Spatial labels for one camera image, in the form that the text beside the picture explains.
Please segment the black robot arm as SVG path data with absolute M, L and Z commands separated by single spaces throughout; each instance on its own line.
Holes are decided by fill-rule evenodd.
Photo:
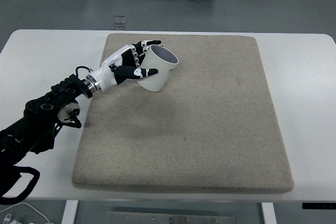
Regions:
M 143 40 L 125 45 L 104 60 L 98 70 L 91 71 L 81 80 L 72 74 L 51 87 L 44 96 L 28 101 L 24 116 L 1 131 L 1 167 L 12 167 L 28 152 L 36 154 L 52 149 L 55 137 L 63 126 L 81 128 L 79 109 L 70 109 L 65 118 L 61 111 L 74 105 L 75 99 L 105 91 L 112 85 L 120 85 L 127 79 L 141 79 L 158 73 L 155 68 L 142 69 L 140 64 L 152 45 L 159 40 Z

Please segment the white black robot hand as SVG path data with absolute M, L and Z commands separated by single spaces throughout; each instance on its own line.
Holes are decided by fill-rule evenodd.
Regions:
M 150 46 L 160 44 L 160 40 L 142 40 L 120 48 L 105 59 L 100 68 L 89 72 L 85 84 L 95 93 L 120 85 L 127 79 L 138 80 L 158 74 L 157 69 L 140 67 Z

